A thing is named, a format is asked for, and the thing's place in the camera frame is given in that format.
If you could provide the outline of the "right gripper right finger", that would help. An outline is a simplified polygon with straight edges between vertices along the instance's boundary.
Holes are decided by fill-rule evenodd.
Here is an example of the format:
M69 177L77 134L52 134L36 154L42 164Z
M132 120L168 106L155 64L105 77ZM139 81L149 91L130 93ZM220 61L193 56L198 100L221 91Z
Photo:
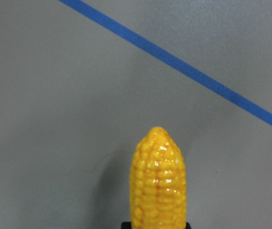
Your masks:
M191 225L187 222L185 229L191 229Z

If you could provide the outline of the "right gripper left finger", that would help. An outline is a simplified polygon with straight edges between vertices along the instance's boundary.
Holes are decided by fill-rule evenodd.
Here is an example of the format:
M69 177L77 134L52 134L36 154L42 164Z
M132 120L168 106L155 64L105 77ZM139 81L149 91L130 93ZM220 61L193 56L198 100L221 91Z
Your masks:
M131 229L131 222L130 221L122 222L121 229Z

